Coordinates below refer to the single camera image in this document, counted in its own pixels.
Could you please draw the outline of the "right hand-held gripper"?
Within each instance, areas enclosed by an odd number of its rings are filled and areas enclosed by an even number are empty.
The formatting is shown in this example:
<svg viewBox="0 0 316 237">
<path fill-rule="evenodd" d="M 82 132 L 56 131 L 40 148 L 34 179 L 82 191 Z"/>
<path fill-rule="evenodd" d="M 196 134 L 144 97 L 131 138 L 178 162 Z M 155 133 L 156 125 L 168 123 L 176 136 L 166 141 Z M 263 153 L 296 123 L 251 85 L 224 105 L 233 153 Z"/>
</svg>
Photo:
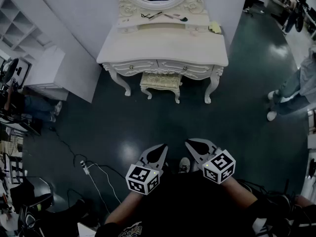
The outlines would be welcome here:
<svg viewBox="0 0 316 237">
<path fill-rule="evenodd" d="M 197 162 L 197 166 L 202 166 L 203 176 L 206 179 L 221 184 L 234 174 L 236 161 L 227 150 L 201 165 L 217 147 L 211 141 L 200 138 L 186 139 L 185 145 Z"/>
</svg>

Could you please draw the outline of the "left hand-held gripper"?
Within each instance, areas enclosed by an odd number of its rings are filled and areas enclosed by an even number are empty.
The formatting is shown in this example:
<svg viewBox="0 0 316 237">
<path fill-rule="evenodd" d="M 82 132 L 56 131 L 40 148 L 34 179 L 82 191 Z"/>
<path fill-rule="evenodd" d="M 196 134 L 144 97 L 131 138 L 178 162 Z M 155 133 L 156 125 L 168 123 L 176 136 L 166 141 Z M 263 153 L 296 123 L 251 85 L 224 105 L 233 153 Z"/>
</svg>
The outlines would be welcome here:
<svg viewBox="0 0 316 237">
<path fill-rule="evenodd" d="M 141 154 L 135 164 L 130 166 L 125 179 L 131 191 L 148 195 L 160 184 L 167 151 L 166 144 L 152 146 Z"/>
</svg>

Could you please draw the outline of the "black backpack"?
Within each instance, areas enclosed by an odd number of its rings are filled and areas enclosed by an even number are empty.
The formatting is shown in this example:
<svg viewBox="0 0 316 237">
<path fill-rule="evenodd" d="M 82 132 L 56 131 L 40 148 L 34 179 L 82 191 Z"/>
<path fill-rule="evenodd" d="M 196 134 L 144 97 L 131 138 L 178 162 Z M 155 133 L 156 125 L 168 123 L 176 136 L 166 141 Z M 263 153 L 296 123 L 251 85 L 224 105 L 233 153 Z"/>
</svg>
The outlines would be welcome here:
<svg viewBox="0 0 316 237">
<path fill-rule="evenodd" d="M 316 204 L 302 206 L 294 195 L 238 182 L 258 199 L 240 217 L 238 237 L 316 237 Z"/>
</svg>

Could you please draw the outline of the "cream upholstered stool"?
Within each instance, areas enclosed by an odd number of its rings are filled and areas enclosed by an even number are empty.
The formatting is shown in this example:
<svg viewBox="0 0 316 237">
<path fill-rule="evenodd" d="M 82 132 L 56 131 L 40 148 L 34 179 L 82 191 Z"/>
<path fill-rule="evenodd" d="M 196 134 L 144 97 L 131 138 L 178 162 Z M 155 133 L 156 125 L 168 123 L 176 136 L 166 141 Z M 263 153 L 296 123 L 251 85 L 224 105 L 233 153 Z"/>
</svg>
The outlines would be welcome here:
<svg viewBox="0 0 316 237">
<path fill-rule="evenodd" d="M 169 90 L 175 94 L 175 102 L 180 103 L 180 86 L 182 75 L 180 74 L 153 74 L 143 73 L 140 81 L 141 91 L 147 95 L 148 100 L 152 98 L 149 88 L 155 90 Z"/>
</svg>

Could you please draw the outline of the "white open shelf unit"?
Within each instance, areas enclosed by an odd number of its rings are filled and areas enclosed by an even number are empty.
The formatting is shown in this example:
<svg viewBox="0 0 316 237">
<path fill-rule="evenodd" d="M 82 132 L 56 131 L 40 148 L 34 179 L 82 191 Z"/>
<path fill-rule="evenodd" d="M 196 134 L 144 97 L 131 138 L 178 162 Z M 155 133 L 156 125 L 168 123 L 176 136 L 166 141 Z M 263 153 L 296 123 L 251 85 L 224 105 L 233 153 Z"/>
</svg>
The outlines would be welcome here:
<svg viewBox="0 0 316 237">
<path fill-rule="evenodd" d="M 53 42 L 13 2 L 0 1 L 0 44 L 27 62 L 38 61 Z"/>
</svg>

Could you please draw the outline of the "person's left forearm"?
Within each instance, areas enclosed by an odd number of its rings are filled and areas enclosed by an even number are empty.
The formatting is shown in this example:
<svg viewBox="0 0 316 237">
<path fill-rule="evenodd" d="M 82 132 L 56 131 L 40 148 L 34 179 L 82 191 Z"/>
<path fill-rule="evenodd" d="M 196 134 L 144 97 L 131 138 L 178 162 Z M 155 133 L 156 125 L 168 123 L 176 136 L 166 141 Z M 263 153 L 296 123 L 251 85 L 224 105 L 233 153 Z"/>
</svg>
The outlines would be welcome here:
<svg viewBox="0 0 316 237">
<path fill-rule="evenodd" d="M 107 217 L 105 225 L 115 223 L 123 226 L 140 205 L 143 194 L 131 191 L 123 202 Z"/>
</svg>

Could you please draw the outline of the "white low cabinet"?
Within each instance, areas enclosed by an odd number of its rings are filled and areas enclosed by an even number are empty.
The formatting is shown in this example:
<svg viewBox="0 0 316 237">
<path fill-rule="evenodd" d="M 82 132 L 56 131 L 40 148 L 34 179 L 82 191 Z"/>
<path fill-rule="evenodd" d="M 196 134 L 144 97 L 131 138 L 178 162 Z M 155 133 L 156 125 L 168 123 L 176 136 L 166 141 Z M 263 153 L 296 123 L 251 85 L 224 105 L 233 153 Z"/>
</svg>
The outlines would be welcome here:
<svg viewBox="0 0 316 237">
<path fill-rule="evenodd" d="M 55 45 L 47 48 L 30 68 L 24 85 L 49 99 L 67 100 L 68 90 L 55 81 L 64 56 L 65 53 Z"/>
</svg>

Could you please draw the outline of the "person's right white shoe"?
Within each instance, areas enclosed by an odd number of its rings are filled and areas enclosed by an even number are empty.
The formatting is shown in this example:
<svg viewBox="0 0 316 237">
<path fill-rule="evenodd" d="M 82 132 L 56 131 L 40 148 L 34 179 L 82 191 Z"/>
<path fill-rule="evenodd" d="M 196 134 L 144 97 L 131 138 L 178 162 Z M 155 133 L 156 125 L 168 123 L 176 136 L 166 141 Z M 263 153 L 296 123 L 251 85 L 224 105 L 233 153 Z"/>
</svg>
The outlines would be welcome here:
<svg viewBox="0 0 316 237">
<path fill-rule="evenodd" d="M 189 173 L 191 167 L 191 162 L 187 157 L 183 157 L 179 163 L 178 173 Z"/>
</svg>

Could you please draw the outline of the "person's black shirt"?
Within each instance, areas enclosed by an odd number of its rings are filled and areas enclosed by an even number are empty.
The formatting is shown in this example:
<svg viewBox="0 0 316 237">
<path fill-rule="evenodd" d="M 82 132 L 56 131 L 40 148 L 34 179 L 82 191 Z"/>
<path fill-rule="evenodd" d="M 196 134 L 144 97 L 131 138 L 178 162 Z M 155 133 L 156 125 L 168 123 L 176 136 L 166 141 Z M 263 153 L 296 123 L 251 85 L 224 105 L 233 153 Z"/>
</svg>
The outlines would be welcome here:
<svg viewBox="0 0 316 237">
<path fill-rule="evenodd" d="M 164 173 L 123 226 L 104 224 L 95 237 L 238 237 L 246 209 L 200 171 Z"/>
</svg>

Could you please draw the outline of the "white ornate dressing table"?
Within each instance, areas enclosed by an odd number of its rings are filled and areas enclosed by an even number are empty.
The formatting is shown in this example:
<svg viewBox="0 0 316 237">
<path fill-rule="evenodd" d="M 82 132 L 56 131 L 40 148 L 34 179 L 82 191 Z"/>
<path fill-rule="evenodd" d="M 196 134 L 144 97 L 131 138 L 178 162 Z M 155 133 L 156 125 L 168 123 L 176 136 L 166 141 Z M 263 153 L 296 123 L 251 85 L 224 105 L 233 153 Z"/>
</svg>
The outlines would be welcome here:
<svg viewBox="0 0 316 237">
<path fill-rule="evenodd" d="M 229 62 L 223 34 L 208 29 L 211 21 L 204 1 L 185 0 L 176 7 L 158 10 L 139 8 L 126 0 L 118 2 L 118 20 L 103 43 L 97 63 L 125 89 L 125 95 L 131 95 L 131 88 L 124 77 L 180 74 L 192 80 L 209 79 L 204 102 L 210 104 L 210 96 Z M 141 17 L 141 13 L 153 16 L 161 11 L 163 15 L 154 20 Z M 171 19 L 164 13 L 188 21 Z"/>
</svg>

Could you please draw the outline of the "person's right forearm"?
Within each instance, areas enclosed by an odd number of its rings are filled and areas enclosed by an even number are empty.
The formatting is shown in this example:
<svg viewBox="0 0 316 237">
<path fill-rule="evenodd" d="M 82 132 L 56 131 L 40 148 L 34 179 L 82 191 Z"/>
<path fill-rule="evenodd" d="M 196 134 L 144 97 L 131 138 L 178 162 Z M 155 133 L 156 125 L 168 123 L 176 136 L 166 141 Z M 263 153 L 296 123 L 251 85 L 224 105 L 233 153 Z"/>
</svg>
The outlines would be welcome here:
<svg viewBox="0 0 316 237">
<path fill-rule="evenodd" d="M 220 185 L 230 195 L 230 197 L 238 205 L 238 207 L 242 209 L 248 208 L 258 200 L 253 193 L 243 187 L 233 177 L 229 177 Z"/>
</svg>

